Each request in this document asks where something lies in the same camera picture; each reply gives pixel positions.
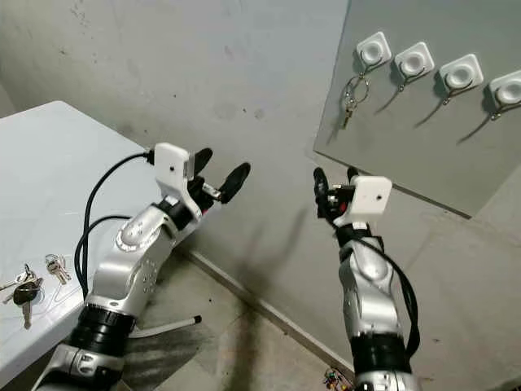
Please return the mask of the white plastic folding table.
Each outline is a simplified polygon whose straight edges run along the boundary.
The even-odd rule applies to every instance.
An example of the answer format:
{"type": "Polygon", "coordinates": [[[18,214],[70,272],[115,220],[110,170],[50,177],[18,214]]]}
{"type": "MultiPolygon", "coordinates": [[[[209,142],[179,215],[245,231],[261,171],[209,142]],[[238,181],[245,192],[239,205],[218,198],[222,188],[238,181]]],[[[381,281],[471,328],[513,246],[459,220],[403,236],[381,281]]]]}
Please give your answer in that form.
{"type": "Polygon", "coordinates": [[[154,178],[153,149],[128,140],[70,104],[48,102],[0,122],[0,282],[23,264],[42,277],[31,306],[1,292],[0,376],[15,379],[42,355],[55,353],[78,320],[97,265],[120,225],[163,200],[154,178]],[[47,254],[64,257],[71,279],[48,272],[47,254]]]}

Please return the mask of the white square wall hook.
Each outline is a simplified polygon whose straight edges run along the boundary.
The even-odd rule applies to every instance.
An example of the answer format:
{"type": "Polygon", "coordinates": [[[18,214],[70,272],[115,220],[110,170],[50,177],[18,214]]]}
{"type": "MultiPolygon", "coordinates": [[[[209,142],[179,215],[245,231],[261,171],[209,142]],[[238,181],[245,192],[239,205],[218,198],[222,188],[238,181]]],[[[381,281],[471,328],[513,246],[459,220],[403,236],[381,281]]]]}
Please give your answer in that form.
{"type": "Polygon", "coordinates": [[[355,56],[360,67],[360,75],[364,76],[388,62],[392,55],[388,45],[386,33],[376,31],[372,36],[364,38],[355,45],[355,56]]]}
{"type": "Polygon", "coordinates": [[[456,94],[477,88],[484,82],[483,69],[474,53],[443,64],[438,73],[446,89],[446,96],[440,101],[443,107],[448,105],[456,94]]]}
{"type": "Polygon", "coordinates": [[[496,105],[491,121],[501,118],[510,109],[521,108],[521,68],[493,79],[488,83],[488,89],[496,105]]]}
{"type": "Polygon", "coordinates": [[[402,92],[414,79],[431,73],[436,67],[426,42],[416,42],[412,47],[398,53],[395,56],[395,66],[401,75],[398,92],[402,92]]]}

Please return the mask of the white table leg black tip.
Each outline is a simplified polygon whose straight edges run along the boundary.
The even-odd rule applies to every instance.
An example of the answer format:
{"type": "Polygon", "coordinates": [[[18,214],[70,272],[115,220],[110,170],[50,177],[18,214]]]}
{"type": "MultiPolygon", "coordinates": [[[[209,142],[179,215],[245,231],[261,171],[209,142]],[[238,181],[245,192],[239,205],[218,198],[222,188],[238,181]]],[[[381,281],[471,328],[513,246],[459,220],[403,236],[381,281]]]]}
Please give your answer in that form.
{"type": "Polygon", "coordinates": [[[175,331],[175,329],[182,329],[185,327],[192,327],[192,325],[199,324],[204,320],[201,315],[195,315],[192,318],[176,321],[175,323],[167,323],[164,325],[156,325],[156,327],[149,327],[144,329],[137,329],[137,331],[129,334],[130,339],[147,338],[147,336],[157,336],[159,334],[166,334],[166,332],[175,331]]]}

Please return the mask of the key bunch with black head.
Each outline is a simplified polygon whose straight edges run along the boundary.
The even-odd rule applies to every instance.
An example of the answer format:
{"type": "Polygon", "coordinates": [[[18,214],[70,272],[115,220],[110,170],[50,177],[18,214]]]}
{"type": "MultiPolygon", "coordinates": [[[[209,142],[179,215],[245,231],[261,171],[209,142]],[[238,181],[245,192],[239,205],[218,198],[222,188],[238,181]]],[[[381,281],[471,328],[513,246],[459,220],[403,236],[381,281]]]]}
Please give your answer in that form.
{"type": "Polygon", "coordinates": [[[14,301],[15,305],[22,309],[23,328],[31,328],[31,318],[33,311],[31,306],[36,300],[37,295],[42,289],[42,277],[29,267],[29,264],[23,264],[23,271],[20,272],[10,283],[4,283],[0,287],[0,291],[11,290],[10,295],[4,299],[4,303],[14,301]]]}

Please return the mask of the small silver key bunch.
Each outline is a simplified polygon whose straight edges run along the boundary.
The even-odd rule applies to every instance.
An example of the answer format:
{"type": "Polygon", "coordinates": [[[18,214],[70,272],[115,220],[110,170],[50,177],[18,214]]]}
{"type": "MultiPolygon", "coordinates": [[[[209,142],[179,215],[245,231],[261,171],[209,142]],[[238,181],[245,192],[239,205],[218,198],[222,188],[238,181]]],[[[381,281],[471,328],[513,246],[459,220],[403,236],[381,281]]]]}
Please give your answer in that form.
{"type": "Polygon", "coordinates": [[[50,275],[54,275],[60,284],[67,284],[71,279],[66,269],[66,258],[57,254],[47,254],[45,264],[50,275]]]}

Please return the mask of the grey hook board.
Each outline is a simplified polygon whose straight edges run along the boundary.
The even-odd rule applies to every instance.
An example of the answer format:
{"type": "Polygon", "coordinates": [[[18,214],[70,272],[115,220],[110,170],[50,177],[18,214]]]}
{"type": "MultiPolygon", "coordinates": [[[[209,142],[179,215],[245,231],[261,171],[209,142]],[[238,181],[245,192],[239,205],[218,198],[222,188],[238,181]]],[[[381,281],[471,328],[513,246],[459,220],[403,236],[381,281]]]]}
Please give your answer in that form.
{"type": "Polygon", "coordinates": [[[521,0],[348,0],[313,149],[448,211],[471,217],[521,167],[521,108],[490,120],[488,83],[521,68],[521,0]],[[347,128],[341,94],[360,74],[355,45],[386,33],[391,59],[367,75],[370,93],[347,128]],[[426,42],[435,70],[398,92],[395,56],[426,42]],[[443,64],[474,53],[484,82],[440,101],[443,64]]]}

